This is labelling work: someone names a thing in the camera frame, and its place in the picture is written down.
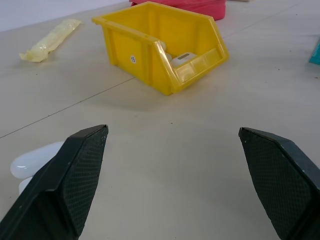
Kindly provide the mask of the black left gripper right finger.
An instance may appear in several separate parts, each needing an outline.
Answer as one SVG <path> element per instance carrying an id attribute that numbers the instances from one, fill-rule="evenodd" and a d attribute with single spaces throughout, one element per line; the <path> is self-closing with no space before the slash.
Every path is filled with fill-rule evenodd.
<path id="1" fill-rule="evenodd" d="M 257 196 L 280 240 L 320 240 L 320 168 L 291 140 L 238 132 Z"/>

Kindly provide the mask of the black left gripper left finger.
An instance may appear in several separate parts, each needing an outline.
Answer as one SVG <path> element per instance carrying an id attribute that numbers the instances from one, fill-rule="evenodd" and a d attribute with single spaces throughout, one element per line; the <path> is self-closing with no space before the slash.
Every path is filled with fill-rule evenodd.
<path id="1" fill-rule="evenodd" d="M 41 168 L 0 221 L 0 240 L 78 240 L 97 190 L 108 133 L 107 125 L 97 125 L 53 144 L 53 150 L 42 147 Z"/>

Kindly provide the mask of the teal object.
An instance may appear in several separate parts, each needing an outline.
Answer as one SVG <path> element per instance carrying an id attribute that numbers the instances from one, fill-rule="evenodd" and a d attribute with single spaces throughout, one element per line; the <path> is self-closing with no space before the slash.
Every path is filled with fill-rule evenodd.
<path id="1" fill-rule="evenodd" d="M 315 45 L 308 62 L 320 66 L 320 39 Z"/>

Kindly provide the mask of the yellow plastic storage bin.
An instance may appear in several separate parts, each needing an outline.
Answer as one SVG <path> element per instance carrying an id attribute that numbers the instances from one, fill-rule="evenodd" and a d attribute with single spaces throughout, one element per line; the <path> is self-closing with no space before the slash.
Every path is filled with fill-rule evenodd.
<path id="1" fill-rule="evenodd" d="M 92 21 L 101 26 L 109 62 L 164 95 L 178 93 L 229 59 L 211 16 L 155 2 L 145 2 Z M 184 53 L 197 57 L 172 67 Z"/>

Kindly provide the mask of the yellow plastic wrapped packet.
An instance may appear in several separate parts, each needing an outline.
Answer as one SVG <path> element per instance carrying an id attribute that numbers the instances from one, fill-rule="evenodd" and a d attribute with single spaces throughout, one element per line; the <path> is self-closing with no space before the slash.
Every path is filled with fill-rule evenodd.
<path id="1" fill-rule="evenodd" d="M 65 19 L 52 29 L 45 37 L 38 41 L 25 53 L 20 53 L 20 59 L 32 63 L 46 60 L 49 54 L 80 26 L 82 22 L 77 19 Z"/>

